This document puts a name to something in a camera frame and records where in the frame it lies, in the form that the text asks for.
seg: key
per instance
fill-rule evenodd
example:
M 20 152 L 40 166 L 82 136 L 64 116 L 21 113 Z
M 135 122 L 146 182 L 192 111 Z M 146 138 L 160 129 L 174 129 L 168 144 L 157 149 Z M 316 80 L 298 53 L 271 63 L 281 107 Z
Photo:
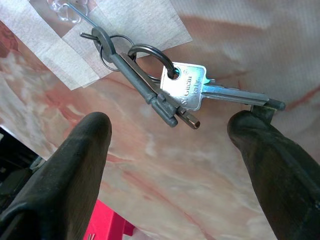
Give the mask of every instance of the key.
M 283 110 L 283 102 L 269 99 L 266 94 L 242 91 L 237 88 L 227 88 L 216 84 L 214 79 L 207 79 L 204 66 L 174 62 L 179 71 L 177 79 L 170 79 L 164 67 L 160 88 L 173 97 L 187 110 L 197 111 L 203 98 L 225 100 L 254 106 L 268 106 Z

